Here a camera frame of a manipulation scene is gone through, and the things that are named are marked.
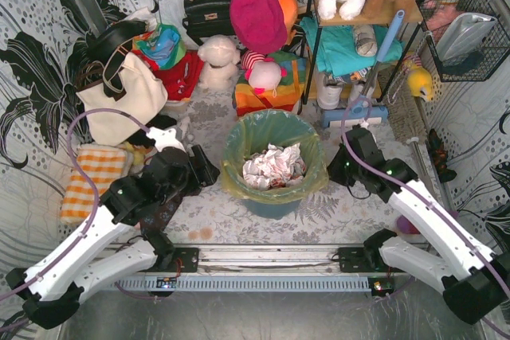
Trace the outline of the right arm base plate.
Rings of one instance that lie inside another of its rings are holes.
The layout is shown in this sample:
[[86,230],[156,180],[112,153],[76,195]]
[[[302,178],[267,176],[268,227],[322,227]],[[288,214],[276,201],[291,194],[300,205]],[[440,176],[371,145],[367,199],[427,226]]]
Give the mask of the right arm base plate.
[[372,260],[363,247],[339,247],[331,256],[331,260],[339,265],[341,272],[346,273],[403,273],[398,268],[384,264],[380,256]]

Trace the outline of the yellow trash bag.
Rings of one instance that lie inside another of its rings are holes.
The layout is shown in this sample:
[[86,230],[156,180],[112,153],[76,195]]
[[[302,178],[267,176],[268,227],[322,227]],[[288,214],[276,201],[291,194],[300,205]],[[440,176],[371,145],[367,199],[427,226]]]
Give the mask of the yellow trash bag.
[[226,139],[222,187],[238,199],[281,205],[328,184],[320,137],[297,115],[264,110],[241,117]]

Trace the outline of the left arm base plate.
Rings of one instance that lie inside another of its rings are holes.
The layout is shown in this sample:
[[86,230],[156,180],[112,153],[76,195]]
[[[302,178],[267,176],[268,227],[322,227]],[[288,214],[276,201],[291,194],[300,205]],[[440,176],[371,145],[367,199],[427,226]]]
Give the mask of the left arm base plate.
[[157,272],[194,273],[198,270],[199,248],[177,247],[172,257],[157,260],[155,270]]

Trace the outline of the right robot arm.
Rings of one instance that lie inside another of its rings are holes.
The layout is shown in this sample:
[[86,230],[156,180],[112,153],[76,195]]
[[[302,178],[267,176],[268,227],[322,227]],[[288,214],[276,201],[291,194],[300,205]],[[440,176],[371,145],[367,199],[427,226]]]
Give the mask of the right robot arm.
[[355,126],[343,133],[328,172],[342,186],[360,182],[401,213],[437,251],[433,255],[382,229],[364,243],[373,264],[382,262],[432,287],[468,324],[509,299],[509,254],[496,254],[467,232],[404,161],[384,158],[369,130]]

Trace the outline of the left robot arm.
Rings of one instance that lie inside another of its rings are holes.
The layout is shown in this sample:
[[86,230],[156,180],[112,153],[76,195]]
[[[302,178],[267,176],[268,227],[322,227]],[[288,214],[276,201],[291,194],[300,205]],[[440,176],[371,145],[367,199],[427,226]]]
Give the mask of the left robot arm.
[[181,202],[212,186],[219,169],[195,145],[190,152],[166,147],[138,175],[114,181],[96,210],[52,253],[34,266],[6,275],[22,301],[25,318],[49,330],[70,319],[92,295],[130,274],[182,269],[182,258],[161,230],[147,230],[134,244],[97,260],[109,244],[153,217],[167,201]]

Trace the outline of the teal trash bin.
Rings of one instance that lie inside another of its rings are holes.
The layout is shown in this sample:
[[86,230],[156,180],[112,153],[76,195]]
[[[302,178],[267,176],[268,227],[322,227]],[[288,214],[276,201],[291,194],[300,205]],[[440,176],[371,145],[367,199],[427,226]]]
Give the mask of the teal trash bin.
[[247,210],[258,217],[280,220],[294,212],[303,199],[316,190],[310,185],[257,190],[251,186],[239,189],[239,198]]

